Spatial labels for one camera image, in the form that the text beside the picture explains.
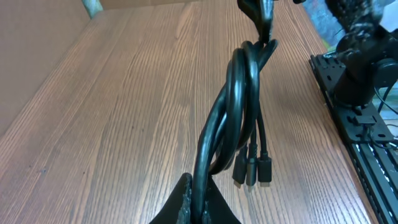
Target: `wooden surface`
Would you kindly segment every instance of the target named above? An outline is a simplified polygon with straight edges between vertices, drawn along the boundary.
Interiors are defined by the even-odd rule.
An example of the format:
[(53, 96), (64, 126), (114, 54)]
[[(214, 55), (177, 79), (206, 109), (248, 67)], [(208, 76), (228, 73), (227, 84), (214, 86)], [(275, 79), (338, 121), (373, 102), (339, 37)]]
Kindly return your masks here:
[(195, 2), (202, 0), (100, 0), (104, 9), (121, 9), (129, 7), (157, 6), (181, 2)]
[[(261, 74), (270, 188), (215, 176), (243, 223), (376, 222), (312, 75), (302, 7), (275, 4)], [(232, 51), (256, 40), (235, 0), (99, 13), (0, 139), (3, 223), (148, 223), (184, 172)]]
[(81, 0), (0, 0), (0, 136), (89, 20)]

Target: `cable loop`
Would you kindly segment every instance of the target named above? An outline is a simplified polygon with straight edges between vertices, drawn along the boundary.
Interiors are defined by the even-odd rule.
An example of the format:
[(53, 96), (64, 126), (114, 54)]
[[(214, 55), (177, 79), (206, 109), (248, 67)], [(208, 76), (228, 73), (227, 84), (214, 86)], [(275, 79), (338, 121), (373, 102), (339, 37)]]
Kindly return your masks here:
[[(205, 207), (208, 174), (215, 175), (227, 169), (234, 152), (246, 145), (252, 131), (256, 130), (256, 120), (261, 114), (259, 72), (276, 47), (276, 40), (265, 47), (260, 41), (254, 45), (245, 41), (233, 52), (226, 83), (211, 108), (198, 141), (192, 184), (192, 215), (196, 221), (200, 220)], [(210, 164), (215, 153), (216, 161)]]

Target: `cable plug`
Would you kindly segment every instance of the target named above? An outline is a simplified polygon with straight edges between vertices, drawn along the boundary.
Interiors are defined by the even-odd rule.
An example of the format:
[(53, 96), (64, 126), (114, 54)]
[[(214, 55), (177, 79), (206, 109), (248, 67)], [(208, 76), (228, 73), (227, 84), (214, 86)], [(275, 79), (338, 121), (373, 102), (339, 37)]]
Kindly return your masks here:
[(246, 175), (246, 185), (249, 186), (250, 192), (251, 192), (252, 186), (256, 183), (256, 175), (257, 175), (257, 144), (250, 143), (248, 171), (247, 171), (247, 175)]
[(248, 146), (243, 146), (243, 148), (239, 151), (239, 154), (235, 158), (234, 171), (232, 173), (232, 178), (234, 179), (234, 185), (239, 189), (244, 183), (244, 179), (246, 178), (248, 159), (246, 154), (248, 153)]
[(272, 159), (268, 154), (261, 154), (257, 160), (257, 177), (261, 187), (269, 187), (272, 181)]

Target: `brown tabletop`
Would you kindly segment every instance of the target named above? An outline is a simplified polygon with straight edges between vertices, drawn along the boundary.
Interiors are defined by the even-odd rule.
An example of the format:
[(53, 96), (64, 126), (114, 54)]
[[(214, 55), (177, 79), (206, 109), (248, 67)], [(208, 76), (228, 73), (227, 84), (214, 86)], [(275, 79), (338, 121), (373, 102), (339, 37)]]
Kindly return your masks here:
[[(271, 187), (215, 182), (243, 223), (369, 223), (373, 211), (308, 64), (325, 51), (305, 11), (275, 2), (261, 73)], [(0, 139), (1, 223), (148, 223), (225, 82), (255, 41), (234, 0), (99, 13)]]

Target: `black mounting plate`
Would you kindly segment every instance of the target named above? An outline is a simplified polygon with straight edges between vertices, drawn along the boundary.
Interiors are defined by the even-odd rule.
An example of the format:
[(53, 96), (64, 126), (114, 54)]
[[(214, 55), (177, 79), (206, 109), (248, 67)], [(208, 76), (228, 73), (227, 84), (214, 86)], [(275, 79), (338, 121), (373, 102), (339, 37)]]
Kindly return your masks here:
[[(388, 145), (393, 135), (372, 103), (355, 110), (334, 103), (333, 88), (345, 70), (344, 64), (323, 55), (311, 55), (310, 65), (378, 221), (397, 224), (398, 152)], [(368, 144), (370, 139), (363, 127), (352, 120), (355, 116), (373, 117), (373, 139), (388, 149)]]

